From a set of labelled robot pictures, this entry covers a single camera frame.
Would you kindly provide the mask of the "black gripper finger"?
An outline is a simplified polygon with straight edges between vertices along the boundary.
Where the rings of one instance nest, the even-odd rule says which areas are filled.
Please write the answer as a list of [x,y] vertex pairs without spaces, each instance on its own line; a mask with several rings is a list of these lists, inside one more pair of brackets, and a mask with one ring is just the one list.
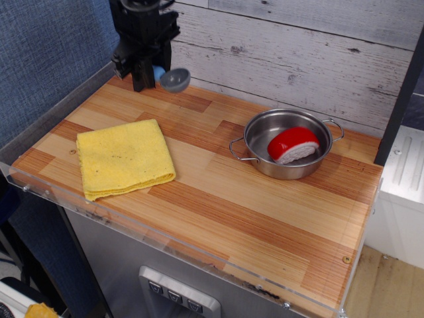
[[153,43],[154,55],[151,59],[153,66],[160,66],[166,72],[170,71],[172,62],[172,46],[170,40],[157,40]]
[[131,74],[133,89],[136,92],[156,87],[154,68],[150,59],[138,59],[132,68]]

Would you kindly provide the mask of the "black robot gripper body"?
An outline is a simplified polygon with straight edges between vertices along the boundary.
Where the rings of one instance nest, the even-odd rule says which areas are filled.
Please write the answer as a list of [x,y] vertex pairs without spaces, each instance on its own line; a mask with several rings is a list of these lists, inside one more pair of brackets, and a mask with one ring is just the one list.
[[112,61],[118,72],[129,72],[138,59],[152,59],[157,40],[173,40],[180,33],[179,14],[165,9],[173,2],[110,1],[113,25],[119,35]]

